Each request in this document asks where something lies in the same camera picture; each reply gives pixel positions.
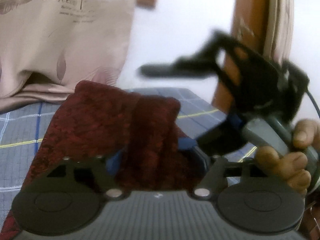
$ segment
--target black round disc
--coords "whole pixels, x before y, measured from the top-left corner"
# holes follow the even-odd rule
[[[302,197],[274,177],[248,178],[226,188],[219,195],[217,206],[227,221],[261,234],[293,228],[304,212]]]
[[[70,181],[26,188],[12,202],[19,226],[44,236],[62,235],[81,228],[96,216],[99,208],[97,194]]]

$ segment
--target silver screw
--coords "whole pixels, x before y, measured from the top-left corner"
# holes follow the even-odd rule
[[[206,188],[197,188],[194,192],[198,197],[207,197],[210,195],[210,190]]]
[[[117,198],[117,197],[120,197],[122,195],[122,191],[120,189],[117,189],[117,188],[112,188],[112,189],[109,189],[106,192],[106,195],[108,197],[111,197],[111,198]]]

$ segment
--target gray checkered fabric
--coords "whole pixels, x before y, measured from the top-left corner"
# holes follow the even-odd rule
[[[196,138],[226,118],[224,113],[214,109],[188,89],[147,88],[127,91],[178,99],[181,110],[176,123],[191,138]],[[37,103],[0,115],[0,228],[59,106]],[[253,145],[247,144],[226,157],[237,162],[252,149]],[[236,182],[236,178],[229,180],[230,184]]]

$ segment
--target wire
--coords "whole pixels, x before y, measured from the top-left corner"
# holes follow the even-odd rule
[[[319,109],[319,106],[317,105],[317,102],[315,101],[314,97],[311,95],[310,91],[307,89],[307,95],[308,97],[310,98],[313,106],[315,107],[316,111],[317,111],[317,114],[320,118],[320,109]]]

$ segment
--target red cloth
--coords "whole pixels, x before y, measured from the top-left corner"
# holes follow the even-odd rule
[[[64,156],[80,160],[127,146],[116,177],[120,186],[190,190],[200,179],[192,163],[177,151],[178,134],[182,134],[175,125],[179,110],[174,98],[142,96],[81,81],[53,116],[22,187]],[[10,212],[0,240],[19,232]]]

